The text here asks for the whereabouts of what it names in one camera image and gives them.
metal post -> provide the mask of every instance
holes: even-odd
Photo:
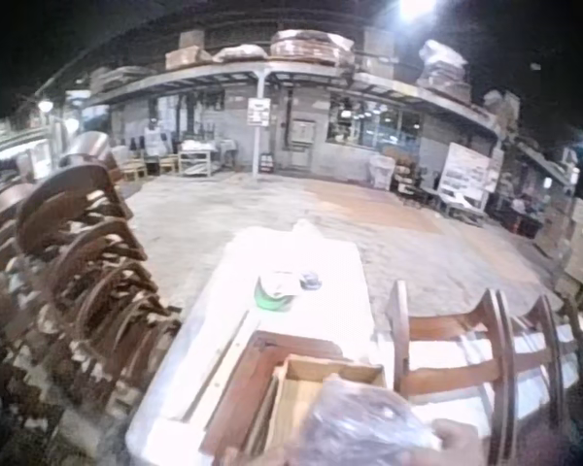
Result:
[[[257,99],[262,99],[265,91],[265,79],[269,75],[268,71],[256,72],[257,74]],[[255,127],[255,140],[253,142],[253,178],[257,178],[259,173],[259,150],[261,149],[261,127]]]

white sign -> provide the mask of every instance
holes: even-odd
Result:
[[[249,126],[270,125],[270,99],[249,99]]]
[[[451,196],[459,192],[464,197],[481,201],[490,160],[490,157],[475,150],[452,143],[438,190]]]

white table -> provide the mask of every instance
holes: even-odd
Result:
[[[277,265],[286,270],[312,269],[323,285],[295,297],[287,312],[259,310],[254,298],[257,277]],[[233,340],[214,375],[215,381],[225,384],[230,376],[225,366],[232,366],[233,358],[239,358],[242,342],[245,344],[254,330],[327,340],[338,345],[346,358],[384,362],[380,349],[371,342],[374,321],[354,244],[266,228],[244,230],[227,245],[221,264],[192,308],[130,424],[126,441],[137,464],[211,463],[212,458],[198,449],[223,386],[217,391],[213,387],[216,383],[208,384],[212,388],[200,397],[196,408],[192,402]],[[393,353],[387,354],[391,360],[384,365],[387,379],[392,381],[389,369],[393,368]]]
[[[320,274],[322,288],[296,297],[286,313],[257,309],[254,290],[258,274],[276,263],[308,265]],[[212,458],[198,451],[205,428],[234,362],[255,330],[331,341],[346,358],[383,365],[387,384],[393,385],[394,345],[389,334],[376,334],[377,343],[372,341],[374,322],[356,246],[249,228],[227,245],[220,266],[192,308],[132,420],[126,441],[136,464],[211,464]],[[562,325],[559,333],[561,340],[571,340],[569,325]],[[541,350],[544,343],[541,334],[534,334],[517,337],[515,345],[518,352],[526,352]],[[227,347],[220,368],[215,369]],[[487,340],[413,342],[410,346],[413,370],[462,367],[490,358]],[[565,387],[576,382],[573,356],[564,358],[563,373]],[[210,377],[199,403],[192,406]],[[544,379],[540,370],[519,376],[518,418],[548,403]],[[489,384],[410,401],[413,412],[424,421],[450,418],[475,425],[482,437],[490,434],[494,394]]]

glass window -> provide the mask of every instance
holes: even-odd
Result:
[[[394,105],[333,94],[327,141],[382,151],[385,146],[417,153],[421,116]]]

hand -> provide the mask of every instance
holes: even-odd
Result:
[[[442,450],[415,449],[405,455],[405,466],[482,466],[485,464],[477,429],[447,419],[432,423],[434,433],[442,441]]]

